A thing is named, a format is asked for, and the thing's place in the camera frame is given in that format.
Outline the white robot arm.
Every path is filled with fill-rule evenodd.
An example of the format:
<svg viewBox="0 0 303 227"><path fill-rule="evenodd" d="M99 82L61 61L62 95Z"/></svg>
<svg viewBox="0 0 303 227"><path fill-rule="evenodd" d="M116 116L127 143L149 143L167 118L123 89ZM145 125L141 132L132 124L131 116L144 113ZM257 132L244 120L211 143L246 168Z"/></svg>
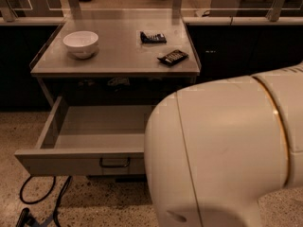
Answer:
<svg viewBox="0 0 303 227"><path fill-rule="evenodd" d="M303 63L196 84L145 130L159 227L261 227L258 200L303 184Z"/></svg>

